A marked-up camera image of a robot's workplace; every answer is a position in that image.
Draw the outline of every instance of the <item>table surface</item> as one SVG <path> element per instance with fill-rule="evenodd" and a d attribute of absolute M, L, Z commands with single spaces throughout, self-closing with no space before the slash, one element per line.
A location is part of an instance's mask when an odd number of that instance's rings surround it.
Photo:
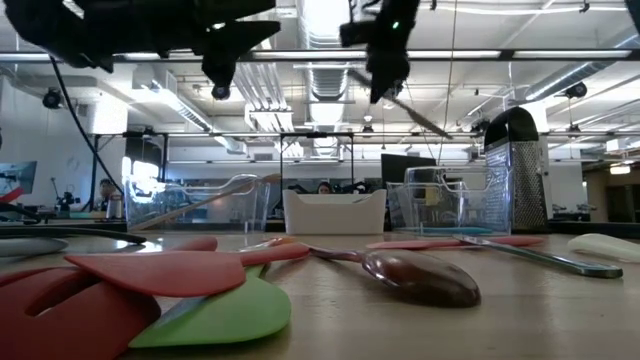
<path fill-rule="evenodd" d="M 66 253 L 161 251 L 196 233 L 146 234 L 144 246 L 96 238 L 69 239 Z M 219 235 L 220 250 L 269 235 Z M 616 264 L 624 278 L 603 280 L 547 268 L 490 250 L 431 250 L 466 270 L 482 304 L 441 309 L 406 304 L 358 264 L 308 258 L 278 262 L 265 279 L 291 297 L 291 324 L 244 344 L 130 350 L 123 359 L 637 359 L 640 348 L 640 264 L 569 253 L 570 236 L 552 235 L 537 249 L 574 259 Z M 406 235 L 299 237 L 316 246 L 361 249 Z M 0 258 L 0 273 L 64 265 L 62 254 Z M 159 299 L 163 310 L 175 299 Z"/>

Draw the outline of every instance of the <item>brown spoon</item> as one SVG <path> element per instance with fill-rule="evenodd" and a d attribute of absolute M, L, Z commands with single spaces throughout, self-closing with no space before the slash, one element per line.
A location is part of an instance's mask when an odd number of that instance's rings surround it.
<path fill-rule="evenodd" d="M 476 282 L 459 267 L 436 257 L 406 250 L 333 251 L 309 247 L 328 260 L 360 263 L 374 278 L 404 297 L 426 305 L 472 307 L 480 303 Z"/>

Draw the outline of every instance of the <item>green spatula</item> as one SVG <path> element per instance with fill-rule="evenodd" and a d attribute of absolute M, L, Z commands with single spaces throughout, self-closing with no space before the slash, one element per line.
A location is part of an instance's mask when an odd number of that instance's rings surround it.
<path fill-rule="evenodd" d="M 262 269 L 246 268 L 246 282 L 233 290 L 181 301 L 129 347 L 228 344 L 278 332 L 289 323 L 291 301 L 279 287 L 259 278 Z"/>

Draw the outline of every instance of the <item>plastic container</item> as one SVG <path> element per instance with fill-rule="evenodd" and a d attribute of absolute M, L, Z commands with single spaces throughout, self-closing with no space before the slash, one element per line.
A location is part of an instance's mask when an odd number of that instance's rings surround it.
<path fill-rule="evenodd" d="M 407 169 L 404 184 L 388 184 L 392 226 L 423 236 L 509 235 L 511 183 L 506 167 Z"/>
<path fill-rule="evenodd" d="M 288 235 L 380 235 L 387 192 L 347 195 L 282 194 Z"/>
<path fill-rule="evenodd" d="M 149 178 L 125 179 L 125 213 L 129 227 L 247 184 L 151 229 L 262 232 L 266 227 L 270 185 L 256 175 L 234 176 L 222 186 L 183 187 Z"/>

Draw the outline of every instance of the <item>white spatula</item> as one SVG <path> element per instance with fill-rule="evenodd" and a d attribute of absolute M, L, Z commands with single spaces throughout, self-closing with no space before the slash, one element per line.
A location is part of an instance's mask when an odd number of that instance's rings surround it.
<path fill-rule="evenodd" d="M 602 234 L 580 235 L 567 244 L 571 251 L 585 251 L 640 262 L 640 245 Z"/>

